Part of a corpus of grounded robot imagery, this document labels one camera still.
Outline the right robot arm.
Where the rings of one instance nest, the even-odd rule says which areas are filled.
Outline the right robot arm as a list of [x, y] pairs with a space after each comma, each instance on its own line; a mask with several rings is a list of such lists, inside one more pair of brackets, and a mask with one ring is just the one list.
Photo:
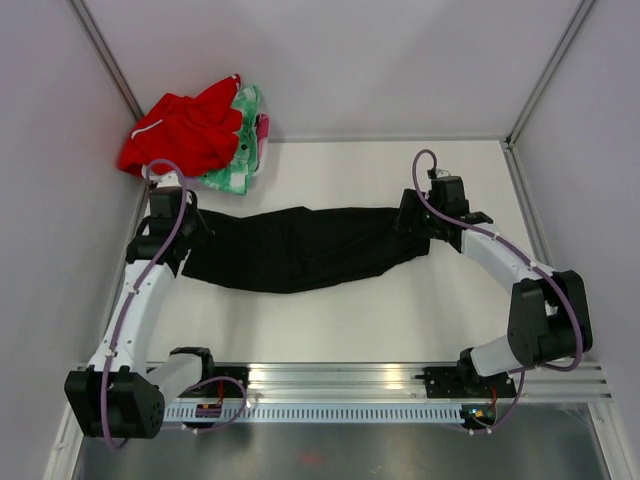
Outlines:
[[424, 369], [430, 398], [488, 397], [496, 388], [512, 398], [510, 374], [535, 367], [557, 368], [558, 360], [579, 364], [593, 346], [589, 307], [582, 277], [558, 271], [526, 256], [504, 237], [493, 219], [473, 212], [458, 176], [432, 181], [429, 192], [403, 192], [395, 229], [440, 240], [480, 265], [510, 296], [505, 335], [460, 353], [439, 378]]

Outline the black trousers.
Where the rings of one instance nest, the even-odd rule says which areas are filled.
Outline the black trousers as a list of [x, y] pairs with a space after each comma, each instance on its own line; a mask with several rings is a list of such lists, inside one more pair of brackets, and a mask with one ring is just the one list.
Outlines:
[[293, 207], [245, 218], [205, 211], [214, 231], [182, 273], [230, 289], [293, 294], [377, 277], [428, 254], [420, 231], [395, 228], [395, 208]]

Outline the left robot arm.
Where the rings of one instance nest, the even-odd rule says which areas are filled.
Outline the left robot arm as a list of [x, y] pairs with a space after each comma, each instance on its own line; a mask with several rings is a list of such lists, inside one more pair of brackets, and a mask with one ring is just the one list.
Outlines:
[[160, 365], [148, 350], [165, 297], [190, 251], [211, 238], [197, 197], [159, 187], [126, 249], [124, 279], [108, 327], [86, 367], [68, 373], [64, 392], [82, 433], [111, 446], [152, 439], [166, 406], [189, 390], [210, 395], [218, 374], [205, 347], [177, 347]]

